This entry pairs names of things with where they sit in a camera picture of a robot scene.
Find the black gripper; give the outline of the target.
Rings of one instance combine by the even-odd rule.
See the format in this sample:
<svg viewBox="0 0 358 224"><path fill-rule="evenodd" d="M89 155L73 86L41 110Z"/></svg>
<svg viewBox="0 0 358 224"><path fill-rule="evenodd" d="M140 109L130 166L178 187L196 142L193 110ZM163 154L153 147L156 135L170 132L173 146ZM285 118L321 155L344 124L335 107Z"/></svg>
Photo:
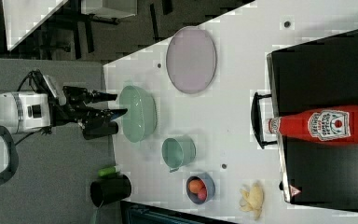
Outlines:
<svg viewBox="0 0 358 224"><path fill-rule="evenodd" d="M53 127L85 120L111 121L125 115L128 111L127 108L95 109L88 106L88 103L115 101L116 94L71 86L64 86L63 93L66 100L64 105L60 105L57 98L49 97L50 120Z"/></svg>

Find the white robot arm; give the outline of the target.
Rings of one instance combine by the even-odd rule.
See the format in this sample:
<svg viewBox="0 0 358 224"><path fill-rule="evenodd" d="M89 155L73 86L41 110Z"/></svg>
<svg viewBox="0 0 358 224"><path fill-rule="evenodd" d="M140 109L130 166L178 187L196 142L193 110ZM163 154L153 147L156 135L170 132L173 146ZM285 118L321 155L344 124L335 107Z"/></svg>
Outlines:
<svg viewBox="0 0 358 224"><path fill-rule="evenodd" d="M116 134L116 119L125 115L125 108L97 109L90 104L114 101L114 94L65 86L65 103L52 93L5 92L0 94L0 126L12 134L49 133L52 128L76 123L87 138Z"/></svg>

